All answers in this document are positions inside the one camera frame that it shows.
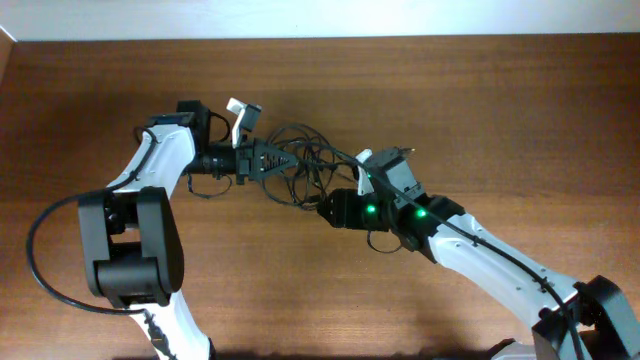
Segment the robotic arm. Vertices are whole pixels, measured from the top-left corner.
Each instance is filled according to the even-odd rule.
[[[114,308],[138,310],[131,317],[163,360],[215,358],[180,290],[184,258],[169,205],[179,177],[235,174],[241,185],[300,165],[282,147],[243,135],[253,130],[259,106],[231,99],[227,108],[238,115],[231,144],[209,143],[212,113],[199,101],[180,102],[176,113],[151,117],[138,151],[110,186],[142,165],[133,181],[78,201],[89,289]],[[358,189],[335,189],[318,204],[318,214],[336,228],[391,231],[404,248],[476,283],[532,328],[535,349],[519,355],[638,356],[640,325],[615,284],[600,276],[583,284],[556,273],[496,238],[462,206],[429,196],[413,177],[407,149],[367,149],[356,158],[336,153],[353,165]],[[140,242],[112,240],[127,229],[137,229]],[[572,336],[577,322],[596,325],[595,342]]]

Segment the wooden table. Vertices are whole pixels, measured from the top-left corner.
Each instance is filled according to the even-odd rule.
[[[18,43],[0,89],[0,357],[153,355],[133,321],[47,296],[26,266],[27,229],[47,204],[114,179],[147,116],[180,99],[224,112],[232,96],[264,107],[256,136],[296,121],[349,153],[414,147],[427,191],[557,271],[612,279],[640,315],[638,35]],[[531,342],[465,278],[419,254],[375,253],[363,233],[279,206],[255,184],[204,201],[183,180],[172,206],[185,297],[222,352]],[[44,225],[36,247],[56,287],[107,305],[87,289],[75,207]]]

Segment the white wall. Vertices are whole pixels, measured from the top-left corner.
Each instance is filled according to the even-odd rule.
[[[640,31],[640,0],[0,0],[18,41]]]

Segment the wooden surface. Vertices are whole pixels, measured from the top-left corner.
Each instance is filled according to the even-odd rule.
[[[11,48],[13,48],[13,40],[0,28],[0,84],[2,84],[4,69],[9,62]]]
[[[0,357],[152,355],[133,321],[48,297],[28,226],[114,179],[131,129],[201,99],[261,104],[255,135],[298,121],[338,148],[416,148],[410,165],[539,262],[614,280],[640,314],[640,36],[19,43],[0,89]],[[222,184],[198,177],[203,191]],[[269,201],[255,184],[172,198],[184,294],[223,352],[391,355],[483,349],[530,331],[465,278]],[[395,245],[389,236],[380,247]],[[89,294],[74,207],[37,239],[46,277]]]

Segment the black cylinder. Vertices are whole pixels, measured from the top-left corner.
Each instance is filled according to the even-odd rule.
[[[236,150],[231,144],[211,143],[184,169],[191,174],[232,175],[236,173]]]

